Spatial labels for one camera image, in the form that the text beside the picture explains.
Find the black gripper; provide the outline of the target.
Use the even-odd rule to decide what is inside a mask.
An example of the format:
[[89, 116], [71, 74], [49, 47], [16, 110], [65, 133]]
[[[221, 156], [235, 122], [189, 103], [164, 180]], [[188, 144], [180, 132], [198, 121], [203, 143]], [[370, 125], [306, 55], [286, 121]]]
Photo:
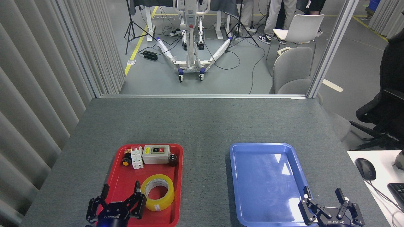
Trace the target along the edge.
[[[88, 222], [96, 222], [96, 227], [127, 227], [129, 215], [142, 219], [147, 197], [141, 192], [140, 181], [136, 181], [133, 194], [124, 202], [107, 204], [105, 199], [109, 189], [109, 185], [104, 184], [101, 195], [90, 199], [86, 213]], [[103, 210], [97, 214], [99, 205]]]
[[[342, 193], [341, 188], [335, 190], [335, 194], [340, 208], [326, 207], [320, 204], [313, 203], [309, 187], [303, 188], [304, 195], [298, 204], [299, 210], [306, 225], [311, 225], [316, 219], [319, 227], [351, 227], [352, 223], [363, 227], [365, 221], [362, 217], [359, 205], [352, 203]], [[352, 221], [345, 215], [346, 210], [349, 210], [352, 216]], [[327, 211], [332, 214], [332, 218], [327, 218]]]

